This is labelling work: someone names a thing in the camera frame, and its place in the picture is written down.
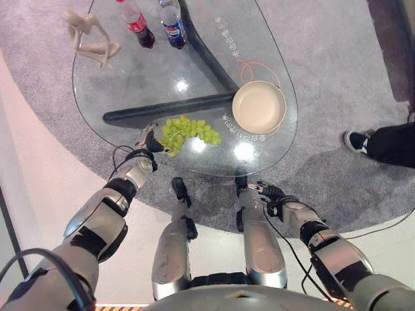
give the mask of soda bottle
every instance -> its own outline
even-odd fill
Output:
[[[121,17],[124,19],[128,28],[137,36],[138,42],[142,47],[153,48],[153,33],[148,29],[143,12],[139,9],[135,0],[117,0]]]
[[[177,0],[158,0],[159,15],[167,33],[170,45],[176,49],[183,49],[187,42],[183,27],[180,5]]]

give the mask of glass tabletop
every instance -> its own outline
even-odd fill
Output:
[[[138,44],[121,19],[115,0],[93,2],[91,13],[121,50],[110,59],[112,67],[100,68],[88,58],[75,56],[73,91],[83,118],[115,146],[133,146],[140,128],[148,123],[159,124],[158,138],[167,118],[184,114],[204,119],[220,132],[221,145],[187,138],[177,157],[159,154],[156,160],[205,174],[251,174],[277,163],[294,139],[297,103],[287,68],[257,3],[180,2],[187,5],[187,24],[193,27],[192,31],[185,23],[189,42],[182,50],[170,46],[156,0],[139,2],[156,38],[152,49]],[[83,44],[99,41],[103,39],[96,30],[82,37]],[[277,130],[248,133],[233,118],[232,96],[252,80],[271,82],[285,95],[287,112]]]

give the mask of grape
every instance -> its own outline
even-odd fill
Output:
[[[203,128],[205,126],[205,123],[206,123],[205,120],[199,120],[196,122],[196,126],[198,128]]]
[[[221,143],[222,143],[222,139],[220,139],[218,137],[212,138],[212,144],[219,145]]]
[[[161,128],[163,137],[160,143],[171,151],[168,152],[170,157],[176,157],[187,137],[196,137],[203,140],[206,144],[219,145],[222,143],[220,134],[205,120],[190,120],[187,116],[181,115],[179,118],[167,119],[165,125]]]
[[[180,144],[183,144],[183,143],[184,143],[184,138],[183,138],[183,136],[181,136],[180,134],[178,134],[178,135],[176,136],[176,142],[178,142],[178,143],[180,143]]]
[[[164,135],[167,135],[168,133],[170,133],[170,128],[167,125],[163,126],[161,130]]]

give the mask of black wire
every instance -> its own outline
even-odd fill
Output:
[[[308,294],[307,294],[307,291],[304,288],[304,282],[305,282],[305,280],[307,280],[307,277],[309,276],[312,267],[313,267],[313,265],[311,264],[309,266],[309,269],[305,273],[303,280],[301,281],[301,288],[303,289],[303,292],[304,292],[305,295],[308,295]]]
[[[113,166],[114,166],[114,170],[115,170],[115,168],[117,167],[117,165],[115,164],[115,153],[116,153],[116,151],[117,151],[118,149],[121,149],[121,148],[128,148],[128,149],[130,149],[131,151],[134,151],[134,148],[132,148],[132,147],[130,147],[130,146],[127,146],[126,144],[122,144],[121,146],[117,146],[117,147],[114,149],[114,151],[112,152],[112,164],[113,164]]]
[[[89,295],[86,293],[84,287],[81,285],[79,278],[75,275],[72,269],[67,265],[67,263],[62,258],[54,254],[53,252],[48,251],[47,249],[31,248],[31,249],[26,249],[24,251],[20,251],[19,253],[17,253],[15,256],[13,256],[13,258],[11,258],[7,262],[6,266],[1,270],[0,282],[3,280],[3,278],[6,275],[6,272],[16,260],[26,255],[32,255],[32,254],[41,255],[47,258],[58,268],[58,271],[62,274],[65,281],[69,285],[71,291],[73,292],[73,295],[75,296],[75,299],[77,300],[80,310],[85,310],[85,311],[94,310],[94,306],[93,306],[94,303],[89,297]]]
[[[120,166],[121,166],[121,165],[123,165],[124,163],[126,163],[127,161],[129,161],[129,160],[131,160],[131,159],[133,159],[133,158],[135,158],[135,157],[146,157],[146,156],[145,156],[145,155],[142,155],[142,154],[136,154],[136,155],[132,156],[130,159],[124,160],[123,162],[119,163],[119,164],[118,164],[118,165],[114,168],[114,170],[112,171],[112,173],[111,173],[110,177],[108,178],[108,181],[112,178],[112,176],[115,174],[115,172],[117,172],[118,168],[120,168]]]
[[[276,233],[278,233],[280,235],[280,237],[286,241],[286,243],[288,244],[288,246],[290,247],[292,254],[294,255],[295,259],[297,260],[298,264],[300,265],[301,269],[304,271],[304,273],[307,275],[307,277],[309,278],[309,280],[312,282],[312,284],[317,288],[317,290],[330,302],[334,303],[333,300],[331,300],[330,296],[328,296],[321,287],[319,287],[319,285],[316,283],[316,281],[314,281],[314,279],[307,273],[307,270],[304,268],[303,264],[301,263],[300,259],[297,256],[296,251],[294,250],[293,246],[291,245],[291,243],[285,238],[285,236],[283,236],[277,228],[275,228],[275,226],[271,223],[271,221],[269,220],[267,214],[265,213],[265,207],[262,208],[262,212],[264,213],[265,218],[267,219],[268,223],[271,225],[271,227],[276,231]]]
[[[345,238],[345,239],[346,240],[352,240],[354,238],[360,238],[360,237],[365,236],[365,235],[371,235],[372,233],[380,232],[380,231],[395,227],[396,225],[399,225],[402,221],[407,219],[414,211],[415,211],[415,205],[414,205],[414,208],[409,213],[407,213],[405,215],[405,217],[403,217],[400,221],[394,223],[393,225],[389,225],[388,227],[385,227],[385,228],[382,228],[382,229],[373,230],[373,231],[370,231],[370,232],[367,232],[367,233],[363,233],[362,235],[352,236],[351,238]]]

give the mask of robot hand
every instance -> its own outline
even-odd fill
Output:
[[[257,181],[257,183],[249,183],[248,188],[257,191],[264,196],[261,201],[267,203],[267,213],[270,217],[278,217],[282,219],[282,207],[289,202],[298,202],[295,196],[286,196],[285,193],[278,187]]]

